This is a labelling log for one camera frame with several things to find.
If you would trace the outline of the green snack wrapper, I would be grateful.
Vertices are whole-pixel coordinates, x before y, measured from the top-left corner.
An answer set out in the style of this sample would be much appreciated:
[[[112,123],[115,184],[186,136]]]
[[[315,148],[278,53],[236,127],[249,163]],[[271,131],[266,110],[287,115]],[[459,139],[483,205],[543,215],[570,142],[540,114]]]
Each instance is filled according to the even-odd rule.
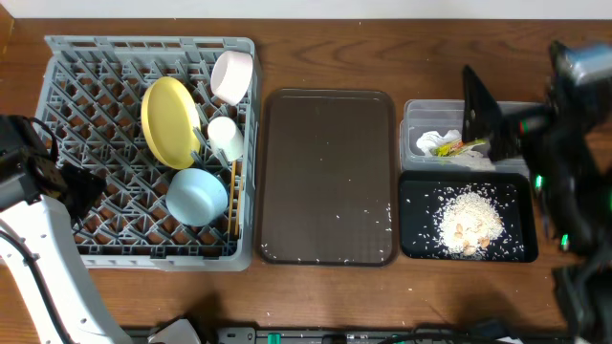
[[[435,157],[453,157],[463,154],[466,151],[471,150],[474,146],[485,144],[485,140],[474,140],[470,142],[462,142],[461,139],[453,140],[442,144],[438,147],[432,148],[430,153]]]

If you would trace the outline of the white napkin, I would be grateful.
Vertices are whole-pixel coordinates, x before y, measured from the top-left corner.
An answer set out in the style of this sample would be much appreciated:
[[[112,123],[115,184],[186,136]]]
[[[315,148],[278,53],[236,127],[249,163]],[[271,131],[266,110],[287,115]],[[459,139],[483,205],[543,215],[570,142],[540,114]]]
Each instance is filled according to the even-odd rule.
[[[477,171],[493,171],[495,166],[484,156],[483,153],[476,150],[476,147],[485,146],[485,144],[474,146],[471,150],[464,152],[461,155],[453,157],[435,157],[432,156],[430,150],[447,142],[462,139],[461,133],[456,130],[449,130],[445,135],[440,135],[438,131],[429,131],[423,133],[417,140],[416,146],[429,158],[441,158],[442,163],[452,163],[458,166],[467,167]]]

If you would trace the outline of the yellow plate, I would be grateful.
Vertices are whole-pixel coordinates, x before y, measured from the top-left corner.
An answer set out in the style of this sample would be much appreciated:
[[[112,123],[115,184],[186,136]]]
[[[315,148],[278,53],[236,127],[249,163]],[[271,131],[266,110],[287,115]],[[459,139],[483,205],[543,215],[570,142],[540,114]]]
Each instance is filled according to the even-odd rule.
[[[192,152],[200,152],[200,118],[187,88],[176,78],[163,76],[147,88],[142,99],[141,123],[148,148],[162,164],[189,168]]]

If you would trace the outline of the light blue bowl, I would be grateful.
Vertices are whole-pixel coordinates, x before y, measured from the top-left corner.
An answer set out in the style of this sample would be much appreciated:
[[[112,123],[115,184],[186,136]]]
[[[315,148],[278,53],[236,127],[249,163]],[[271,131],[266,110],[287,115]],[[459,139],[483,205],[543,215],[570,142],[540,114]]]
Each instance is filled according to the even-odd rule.
[[[173,177],[165,203],[169,213],[183,225],[206,226],[224,214],[229,194],[214,175],[188,168]]]

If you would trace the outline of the cream cup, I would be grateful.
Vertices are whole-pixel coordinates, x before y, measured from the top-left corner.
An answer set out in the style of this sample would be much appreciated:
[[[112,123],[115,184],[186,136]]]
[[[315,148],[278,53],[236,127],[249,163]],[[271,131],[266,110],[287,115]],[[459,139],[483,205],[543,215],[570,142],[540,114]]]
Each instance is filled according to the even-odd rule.
[[[244,138],[237,124],[229,117],[213,119],[207,128],[212,153],[228,162],[240,159],[244,154]]]

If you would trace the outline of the pink bowl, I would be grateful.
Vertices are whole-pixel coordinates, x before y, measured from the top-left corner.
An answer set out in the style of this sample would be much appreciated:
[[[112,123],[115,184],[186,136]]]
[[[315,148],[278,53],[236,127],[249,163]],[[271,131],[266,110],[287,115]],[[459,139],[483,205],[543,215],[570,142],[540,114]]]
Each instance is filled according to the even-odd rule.
[[[225,51],[214,64],[210,89],[231,106],[237,105],[251,84],[253,59],[250,54]]]

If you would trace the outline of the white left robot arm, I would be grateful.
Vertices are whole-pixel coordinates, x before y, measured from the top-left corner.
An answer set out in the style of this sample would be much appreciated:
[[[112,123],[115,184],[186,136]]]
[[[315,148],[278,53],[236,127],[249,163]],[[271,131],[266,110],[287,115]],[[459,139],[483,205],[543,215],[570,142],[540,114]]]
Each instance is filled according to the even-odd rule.
[[[104,306],[73,237],[104,179],[47,146],[37,118],[1,117],[1,258],[43,343],[129,343]]]

